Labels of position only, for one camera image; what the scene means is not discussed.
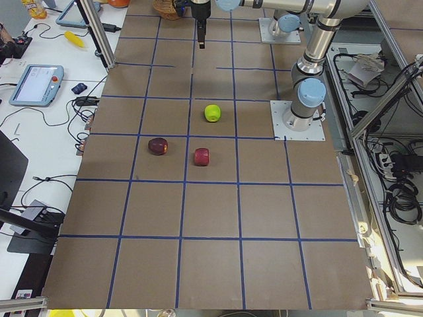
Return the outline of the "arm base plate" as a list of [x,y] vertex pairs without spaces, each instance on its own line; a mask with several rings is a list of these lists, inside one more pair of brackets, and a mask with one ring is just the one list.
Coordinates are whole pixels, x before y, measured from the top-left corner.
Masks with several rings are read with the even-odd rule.
[[276,31],[270,31],[271,25],[275,22],[273,18],[259,18],[258,25],[260,28],[261,42],[264,44],[286,44],[300,45],[301,38],[297,30],[291,32],[283,32],[276,24]]
[[311,118],[298,118],[291,111],[291,101],[271,100],[274,139],[278,141],[325,141],[323,121],[318,110]]

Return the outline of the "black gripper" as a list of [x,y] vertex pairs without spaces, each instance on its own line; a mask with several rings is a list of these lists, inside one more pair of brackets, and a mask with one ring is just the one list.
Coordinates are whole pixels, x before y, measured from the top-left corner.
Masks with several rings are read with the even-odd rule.
[[199,48],[205,48],[206,41],[206,20],[211,15],[210,0],[191,0],[192,16],[197,20],[197,40]]

